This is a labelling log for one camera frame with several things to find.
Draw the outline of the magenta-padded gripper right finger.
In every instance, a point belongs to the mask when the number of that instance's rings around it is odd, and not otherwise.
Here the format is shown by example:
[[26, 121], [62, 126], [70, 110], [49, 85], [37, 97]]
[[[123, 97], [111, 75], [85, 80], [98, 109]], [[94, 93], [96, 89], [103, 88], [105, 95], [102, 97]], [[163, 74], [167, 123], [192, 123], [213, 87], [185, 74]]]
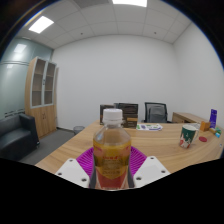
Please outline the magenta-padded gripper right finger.
[[170, 172], [155, 156], [147, 157], [137, 148], [131, 148], [128, 173], [130, 188], [143, 187], [169, 174]]

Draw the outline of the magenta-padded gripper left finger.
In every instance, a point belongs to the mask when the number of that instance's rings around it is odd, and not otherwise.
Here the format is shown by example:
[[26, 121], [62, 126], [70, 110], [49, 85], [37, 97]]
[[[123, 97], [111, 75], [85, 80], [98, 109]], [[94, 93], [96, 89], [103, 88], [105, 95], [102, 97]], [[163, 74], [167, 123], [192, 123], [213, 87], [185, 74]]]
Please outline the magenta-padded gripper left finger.
[[69, 158], [55, 175], [83, 188], [94, 189], [96, 185], [96, 174], [93, 149], [86, 150], [76, 159]]

